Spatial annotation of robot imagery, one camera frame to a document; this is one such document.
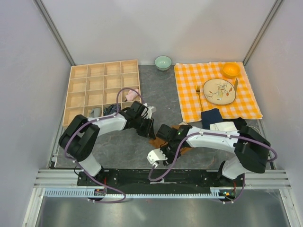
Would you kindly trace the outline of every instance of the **brown cloth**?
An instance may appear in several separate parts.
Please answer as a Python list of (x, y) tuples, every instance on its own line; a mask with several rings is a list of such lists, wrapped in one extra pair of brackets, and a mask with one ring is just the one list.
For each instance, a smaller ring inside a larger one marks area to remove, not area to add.
[[(172, 128), (174, 129), (179, 129), (180, 125), (173, 125)], [(150, 144), (152, 144), (155, 148), (160, 148), (160, 146), (165, 145), (166, 142), (162, 139), (160, 139), (159, 137), (156, 137), (155, 140), (150, 140), (149, 141)], [(186, 152), (190, 151), (192, 148), (182, 148), (180, 153), (181, 155), (185, 154)]]

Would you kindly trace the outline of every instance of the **orange bowl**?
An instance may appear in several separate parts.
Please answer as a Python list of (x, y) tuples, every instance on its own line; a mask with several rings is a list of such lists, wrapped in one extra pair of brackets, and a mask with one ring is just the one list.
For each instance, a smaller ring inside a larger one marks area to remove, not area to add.
[(235, 62), (225, 63), (222, 67), (223, 75), (227, 78), (235, 78), (240, 74), (240, 67)]

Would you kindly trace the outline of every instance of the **pink object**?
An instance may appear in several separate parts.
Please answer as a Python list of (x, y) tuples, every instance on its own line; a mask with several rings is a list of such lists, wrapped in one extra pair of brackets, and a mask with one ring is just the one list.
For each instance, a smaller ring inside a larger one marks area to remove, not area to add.
[(138, 96), (138, 94), (132, 90), (129, 90), (128, 94), (125, 95), (125, 97), (128, 101), (133, 101), (137, 96)]

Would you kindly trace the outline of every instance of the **wooden compartment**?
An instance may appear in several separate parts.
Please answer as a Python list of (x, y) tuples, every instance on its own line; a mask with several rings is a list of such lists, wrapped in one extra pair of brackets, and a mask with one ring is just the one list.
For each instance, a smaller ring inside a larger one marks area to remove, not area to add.
[(121, 75), (104, 76), (104, 89), (121, 87)]
[(85, 117), (90, 117), (90, 112), (93, 108), (100, 108), (101, 109), (101, 114), (98, 117), (101, 117), (103, 115), (103, 106), (102, 105), (92, 105), (92, 106), (85, 106), (84, 107), (84, 115)]
[(87, 91), (85, 95), (85, 106), (103, 104), (103, 90)]
[(70, 83), (68, 86), (68, 92), (79, 92), (79, 91), (85, 91), (85, 90), (86, 90), (86, 78), (70, 80)]
[[(67, 127), (73, 118), (82, 114), (89, 117), (90, 111), (116, 103), (117, 93), (122, 87), (139, 89), (138, 61), (116, 61), (90, 65), (72, 66), (66, 97), (63, 126)], [(121, 92), (118, 102), (122, 108), (130, 107), (134, 101), (125, 101), (129, 90)]]
[(68, 93), (66, 108), (84, 106), (85, 92)]
[(103, 89), (104, 77), (88, 77), (87, 78), (87, 91)]
[[(120, 88), (104, 89), (103, 103), (104, 104), (116, 103), (116, 97), (120, 90), (121, 90)], [(121, 94), (119, 95), (118, 102), (121, 102)]]
[(72, 66), (70, 79), (87, 77), (87, 65)]
[(83, 114), (84, 107), (66, 108), (64, 113), (63, 126), (68, 126), (75, 116)]
[(139, 75), (135, 73), (121, 74), (121, 87), (132, 87), (139, 85)]
[(138, 61), (122, 61), (121, 62), (121, 73), (138, 72)]
[(98, 77), (104, 75), (104, 64), (92, 64), (88, 67), (88, 77)]
[(120, 74), (120, 62), (106, 63), (104, 67), (104, 75)]

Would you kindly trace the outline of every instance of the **gray table surface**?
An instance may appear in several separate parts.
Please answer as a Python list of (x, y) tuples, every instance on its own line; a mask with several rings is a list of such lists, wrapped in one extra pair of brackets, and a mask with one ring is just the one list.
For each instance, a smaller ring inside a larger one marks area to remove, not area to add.
[[(139, 66), (141, 94), (149, 106), (155, 106), (154, 130), (162, 124), (169, 126), (182, 122), (173, 67), (162, 72), (153, 65)], [(247, 120), (249, 126), (258, 128), (256, 120)], [(191, 123), (202, 127), (201, 122)], [(115, 131), (98, 137), (93, 155), (104, 168), (151, 168), (147, 154), (155, 149), (147, 138), (140, 137), (135, 130)], [(180, 157), (174, 168), (218, 169), (220, 164), (234, 154), (211, 148), (194, 148)], [(55, 167), (75, 167), (66, 159), (60, 148)]]

